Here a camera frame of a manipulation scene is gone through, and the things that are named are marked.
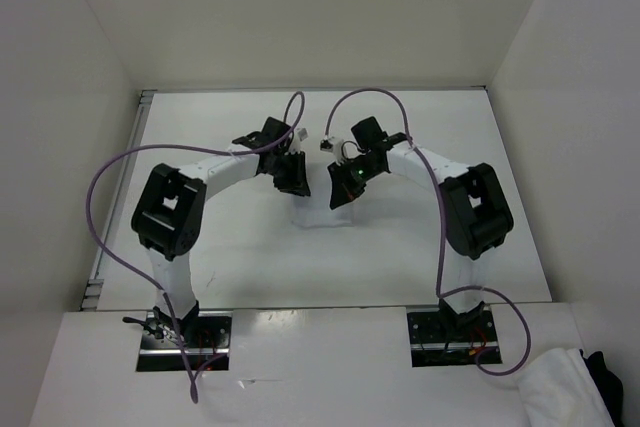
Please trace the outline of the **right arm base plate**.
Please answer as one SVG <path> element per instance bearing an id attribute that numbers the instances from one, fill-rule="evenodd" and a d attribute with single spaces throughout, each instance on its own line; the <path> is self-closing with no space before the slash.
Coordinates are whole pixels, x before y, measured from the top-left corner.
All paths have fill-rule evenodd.
<path id="1" fill-rule="evenodd" d="M 498 336 L 489 307 L 484 307 L 478 320 L 454 331 L 445 327 L 439 309 L 429 306 L 406 312 L 413 368 L 502 363 Z"/>

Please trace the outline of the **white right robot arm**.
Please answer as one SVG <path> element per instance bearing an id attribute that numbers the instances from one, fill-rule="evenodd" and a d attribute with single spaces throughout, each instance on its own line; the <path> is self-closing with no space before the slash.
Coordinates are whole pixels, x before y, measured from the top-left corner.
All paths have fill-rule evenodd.
<path id="1" fill-rule="evenodd" d="M 344 153 L 345 141 L 324 137 L 320 149 L 334 161 L 327 167 L 331 179 L 329 208 L 336 210 L 361 197 L 367 182 L 383 174 L 413 181 L 434 193 L 440 229 L 436 296 L 438 327 L 450 340 L 462 339 L 479 322 L 484 301 L 463 306 L 451 298 L 463 292 L 480 292 L 480 286 L 459 286 L 444 291 L 444 255 L 447 247 L 471 262 L 501 246 L 514 227 L 514 219 L 492 166 L 469 166 L 451 161 L 413 143 L 407 134 L 388 134 L 373 116 L 351 128 L 358 155 Z"/>

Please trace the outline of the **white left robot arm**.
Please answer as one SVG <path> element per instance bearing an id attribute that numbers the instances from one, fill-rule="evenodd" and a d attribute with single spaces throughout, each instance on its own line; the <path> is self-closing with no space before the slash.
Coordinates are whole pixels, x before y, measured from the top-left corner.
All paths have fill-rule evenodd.
<path id="1" fill-rule="evenodd" d="M 157 328 L 176 346 L 198 337 L 199 302 L 192 287 L 190 251 L 202 227 L 207 201 L 244 180 L 268 175 L 286 194 L 308 197 L 304 128 L 267 118 L 260 131 L 232 141 L 247 154 L 227 151 L 182 167 L 165 163 L 150 172 L 134 210 L 131 227 L 152 266 L 156 288 L 153 308 Z"/>

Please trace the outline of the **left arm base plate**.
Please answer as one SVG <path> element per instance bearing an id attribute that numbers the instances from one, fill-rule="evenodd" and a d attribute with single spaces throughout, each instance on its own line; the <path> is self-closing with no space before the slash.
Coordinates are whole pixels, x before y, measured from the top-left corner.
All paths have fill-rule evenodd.
<path id="1" fill-rule="evenodd" d="M 124 317 L 128 324 L 139 325 L 142 335 L 136 371 L 142 373 L 184 371 L 177 337 L 169 325 L 160 322 L 153 311 L 144 320 Z M 232 333 L 230 311 L 203 310 L 183 336 L 185 355 L 193 371 L 227 371 Z"/>

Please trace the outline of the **white skirt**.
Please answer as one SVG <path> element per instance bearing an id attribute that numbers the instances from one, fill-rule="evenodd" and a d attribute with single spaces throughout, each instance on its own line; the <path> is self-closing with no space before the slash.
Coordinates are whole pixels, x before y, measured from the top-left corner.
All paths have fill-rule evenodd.
<path id="1" fill-rule="evenodd" d="M 349 205 L 331 209 L 330 190 L 312 187 L 311 195 L 294 197 L 291 220 L 304 229 L 347 227 L 353 224 L 353 212 Z"/>

